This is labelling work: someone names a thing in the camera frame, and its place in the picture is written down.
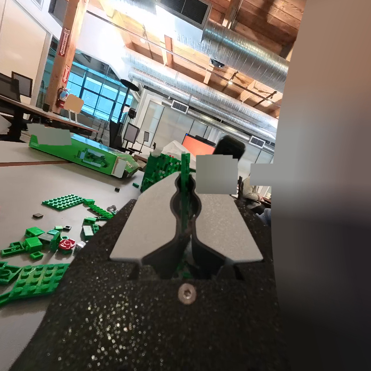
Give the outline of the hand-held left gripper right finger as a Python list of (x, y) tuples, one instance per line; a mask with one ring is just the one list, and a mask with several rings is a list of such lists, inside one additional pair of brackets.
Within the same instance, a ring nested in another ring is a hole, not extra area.
[(235, 265), (263, 260), (257, 244), (228, 194), (200, 194), (192, 176), (197, 212), (192, 221), (192, 257), (198, 265)]

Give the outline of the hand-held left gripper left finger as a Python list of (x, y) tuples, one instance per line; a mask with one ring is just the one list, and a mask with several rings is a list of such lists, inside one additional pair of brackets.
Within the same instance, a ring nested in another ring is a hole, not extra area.
[(180, 221), (173, 201), (179, 194), (175, 172), (144, 191), (125, 223), (110, 254), (117, 262), (177, 265), (183, 255)]

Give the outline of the checkered green brick plate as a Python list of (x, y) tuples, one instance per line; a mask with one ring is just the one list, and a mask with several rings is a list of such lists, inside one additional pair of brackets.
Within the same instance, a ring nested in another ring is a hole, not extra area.
[(183, 152), (181, 155), (181, 174), (180, 174), (180, 219), (181, 232), (186, 234), (190, 213), (190, 154)]

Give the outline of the pile of green bricks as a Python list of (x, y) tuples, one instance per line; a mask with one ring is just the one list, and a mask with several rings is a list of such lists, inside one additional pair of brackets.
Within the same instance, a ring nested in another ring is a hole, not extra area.
[[(118, 212), (118, 209), (115, 205), (106, 208), (106, 210), (112, 212), (114, 215), (116, 215)], [(89, 241), (100, 230), (99, 221), (108, 220), (104, 219), (103, 217), (100, 217), (98, 214), (96, 214), (96, 216), (86, 216), (84, 218), (82, 223), (83, 240), (79, 243), (76, 242), (76, 246), (74, 247), (72, 252), (74, 250), (78, 251), (82, 249), (86, 245), (86, 242)], [(32, 261), (38, 262), (41, 261), (42, 258), (44, 257), (44, 250), (52, 253), (56, 252), (62, 253), (60, 250), (58, 250), (58, 244), (60, 240), (70, 239), (68, 236), (63, 236), (62, 232), (70, 231), (71, 228), (72, 226), (70, 225), (65, 226), (56, 225), (53, 229), (49, 231), (43, 231), (38, 227), (28, 228), (25, 231), (25, 240), (10, 243), (8, 248), (1, 250), (1, 257), (8, 257), (25, 253), (27, 256), (30, 257)], [(72, 252), (67, 254), (62, 253), (62, 255), (64, 256), (71, 255)]]

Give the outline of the grey desk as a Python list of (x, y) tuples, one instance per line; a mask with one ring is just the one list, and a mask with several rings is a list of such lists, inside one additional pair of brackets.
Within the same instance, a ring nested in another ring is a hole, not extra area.
[[(72, 163), (61, 163), (52, 156), (39, 153), (25, 143), (1, 142), (1, 249), (11, 242), (23, 241), (30, 227), (49, 231), (56, 225), (70, 225), (63, 233), (82, 241), (83, 219), (92, 215), (84, 205), (55, 211), (42, 201), (76, 194), (94, 199), (106, 209), (121, 209), (140, 192), (132, 183), (141, 183), (143, 172), (132, 178), (118, 179)], [(20, 300), (1, 308), (0, 369), (9, 370), (39, 327), (51, 297)]]

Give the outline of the large orange screen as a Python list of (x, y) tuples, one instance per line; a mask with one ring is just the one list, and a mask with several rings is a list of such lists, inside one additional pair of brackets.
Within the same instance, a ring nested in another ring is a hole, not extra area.
[(194, 156), (213, 154), (215, 143), (199, 136), (185, 134), (182, 146)]

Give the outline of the narrow green studded plate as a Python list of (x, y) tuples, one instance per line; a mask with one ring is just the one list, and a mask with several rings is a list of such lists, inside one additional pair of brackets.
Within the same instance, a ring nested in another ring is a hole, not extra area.
[(83, 204), (87, 206), (89, 209), (91, 209), (93, 212), (98, 214), (100, 217), (103, 217), (106, 220), (109, 220), (113, 218), (114, 214), (110, 211), (104, 210), (103, 208), (97, 206), (95, 204), (94, 199), (89, 199), (89, 198), (84, 198), (83, 199)]

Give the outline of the white crumpled paper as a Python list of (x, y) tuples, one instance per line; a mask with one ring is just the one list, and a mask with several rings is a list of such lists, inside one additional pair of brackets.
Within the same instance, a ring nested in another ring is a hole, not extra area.
[(169, 156), (179, 156), (181, 157), (182, 153), (188, 153), (187, 149), (178, 141), (174, 140), (163, 147), (161, 151), (162, 154)]

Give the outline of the large green brick box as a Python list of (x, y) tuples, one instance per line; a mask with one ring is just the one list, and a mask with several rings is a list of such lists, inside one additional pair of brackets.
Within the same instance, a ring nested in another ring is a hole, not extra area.
[(180, 170), (181, 160), (176, 157), (163, 153), (158, 156), (150, 155), (147, 159), (140, 191), (146, 191), (155, 183)]

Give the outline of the green cardboard box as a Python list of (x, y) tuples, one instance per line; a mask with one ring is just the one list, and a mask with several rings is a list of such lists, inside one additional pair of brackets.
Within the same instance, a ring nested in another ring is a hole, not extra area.
[(29, 147), (119, 179), (131, 177), (140, 168), (131, 155), (77, 134), (71, 134), (71, 145), (62, 146), (40, 144), (32, 135)]

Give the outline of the dark screen on stand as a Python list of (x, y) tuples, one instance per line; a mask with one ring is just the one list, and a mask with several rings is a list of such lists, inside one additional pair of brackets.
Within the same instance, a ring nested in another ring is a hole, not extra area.
[(123, 136), (123, 140), (131, 143), (135, 143), (140, 132), (140, 128), (131, 124), (127, 123), (126, 130)]

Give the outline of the black round pole stand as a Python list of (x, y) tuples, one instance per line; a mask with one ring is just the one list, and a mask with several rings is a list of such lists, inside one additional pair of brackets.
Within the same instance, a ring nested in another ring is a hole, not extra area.
[(123, 86), (125, 86), (127, 88), (127, 92), (126, 92), (126, 95), (124, 97), (121, 109), (120, 109), (120, 113), (119, 113), (119, 117), (118, 117), (118, 123), (121, 122), (121, 118), (123, 116), (123, 111), (124, 111), (124, 108), (125, 108), (126, 101), (127, 101), (128, 95), (130, 93), (130, 90), (133, 90), (134, 92), (139, 92), (139, 88), (136, 85), (134, 85), (131, 81), (128, 81), (128, 80), (125, 80), (125, 79), (120, 79), (120, 82)]

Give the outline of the wooden beam structure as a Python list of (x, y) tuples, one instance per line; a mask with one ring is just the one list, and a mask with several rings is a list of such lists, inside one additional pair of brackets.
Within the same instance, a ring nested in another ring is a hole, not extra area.
[[(209, 19), (290, 61), (306, 1), (208, 1)], [(247, 105), (279, 118), (283, 94), (234, 67), (214, 67), (210, 57), (159, 35), (140, 21), (113, 8), (110, 1), (90, 1), (89, 12), (112, 22), (124, 45)]]

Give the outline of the wooden board stand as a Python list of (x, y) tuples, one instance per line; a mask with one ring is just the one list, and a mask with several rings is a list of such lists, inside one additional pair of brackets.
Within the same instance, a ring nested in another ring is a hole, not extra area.
[(77, 116), (81, 113), (81, 109), (83, 105), (84, 105), (84, 100), (82, 100), (81, 98), (73, 94), (68, 95), (63, 108), (68, 113), (69, 121), (78, 123)]

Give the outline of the green hollow brick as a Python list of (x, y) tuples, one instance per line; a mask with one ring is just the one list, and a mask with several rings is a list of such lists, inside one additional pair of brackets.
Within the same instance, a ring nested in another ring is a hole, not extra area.
[(22, 267), (9, 265), (8, 262), (0, 262), (0, 285), (9, 285), (16, 280)]

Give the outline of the wooden edged table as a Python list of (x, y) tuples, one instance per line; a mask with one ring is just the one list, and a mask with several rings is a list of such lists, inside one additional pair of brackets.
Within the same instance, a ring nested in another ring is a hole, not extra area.
[(55, 113), (52, 113), (52, 112), (45, 112), (40, 108), (37, 108), (35, 106), (31, 106), (29, 104), (24, 104), (24, 103), (18, 102), (16, 100), (12, 100), (12, 99), (7, 98), (3, 95), (0, 96), (0, 100), (1, 100), (1, 102), (6, 103), (10, 107), (12, 107), (12, 109), (14, 109), (17, 113), (34, 114), (34, 115), (37, 115), (39, 117), (44, 117), (44, 118), (50, 119), (52, 121), (57, 121), (57, 122), (65, 124), (65, 125), (69, 125), (69, 126), (72, 126), (72, 127), (76, 127), (76, 128), (79, 128), (79, 129), (86, 130), (86, 131), (95, 132), (95, 133), (99, 132), (99, 131), (91, 128), (91, 127), (85, 126), (85, 125), (80, 124), (80, 123), (76, 123), (76, 122), (71, 121), (71, 120), (69, 120), (65, 117), (62, 117), (62, 116), (58, 115), (58, 114), (55, 114)]

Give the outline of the silver ventilation duct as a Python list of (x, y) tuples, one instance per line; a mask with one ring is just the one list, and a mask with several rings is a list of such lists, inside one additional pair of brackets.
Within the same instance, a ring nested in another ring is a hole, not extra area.
[(130, 78), (143, 85), (269, 142), (276, 141), (276, 118), (130, 49), (124, 49), (122, 60), (131, 67)]
[(284, 92), (289, 62), (219, 23), (208, 20), (200, 50), (236, 71), (280, 93)]

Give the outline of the wooden post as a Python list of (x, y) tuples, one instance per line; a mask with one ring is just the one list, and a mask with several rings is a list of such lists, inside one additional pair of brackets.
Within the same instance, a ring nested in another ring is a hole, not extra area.
[(49, 86), (44, 100), (49, 112), (60, 112), (60, 107), (57, 105), (59, 93), (67, 86), (88, 4), (88, 0), (68, 1)]

